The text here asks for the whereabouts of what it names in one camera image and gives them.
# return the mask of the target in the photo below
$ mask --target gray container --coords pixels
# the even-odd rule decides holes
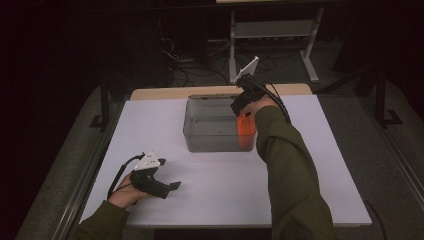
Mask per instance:
[[[230,107],[232,102],[231,98],[205,97],[187,101],[183,132],[190,152],[248,152],[253,149],[256,133],[253,118],[243,120],[248,125],[240,129]]]

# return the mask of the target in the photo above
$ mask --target orange object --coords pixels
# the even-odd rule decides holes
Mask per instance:
[[[237,117],[237,133],[241,149],[248,148],[253,144],[255,132],[255,119],[252,115],[245,116],[242,114]]]

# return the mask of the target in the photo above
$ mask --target human hand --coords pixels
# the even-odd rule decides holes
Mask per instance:
[[[131,173],[124,177],[117,188],[118,190],[110,196],[108,202],[120,208],[126,209],[138,200],[151,196],[148,193],[134,188],[130,180],[130,175]]]
[[[265,106],[275,106],[278,107],[278,105],[272,100],[268,95],[264,95],[261,99],[259,99],[256,102],[249,103],[246,107],[244,107],[240,114],[247,114],[251,113],[252,115],[255,115],[259,109],[265,107]]]

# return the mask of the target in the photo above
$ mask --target green sleeve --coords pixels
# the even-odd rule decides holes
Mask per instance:
[[[75,229],[69,240],[122,239],[129,212],[107,201],[103,201],[96,212]]]
[[[330,209],[300,133],[274,106],[260,109],[255,122],[256,148],[268,170],[272,239],[335,239]]]

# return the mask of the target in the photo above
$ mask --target white tabletop surface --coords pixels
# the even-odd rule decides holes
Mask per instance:
[[[282,96],[302,134],[335,226],[371,224],[315,95]],[[129,101],[112,137],[81,220],[106,199],[122,164],[150,150],[167,160],[155,174],[182,181],[167,199],[149,198],[129,208],[127,225],[139,227],[269,227],[271,209],[265,163],[251,152],[191,153],[183,135],[187,99]],[[136,161],[129,164],[129,173]]]

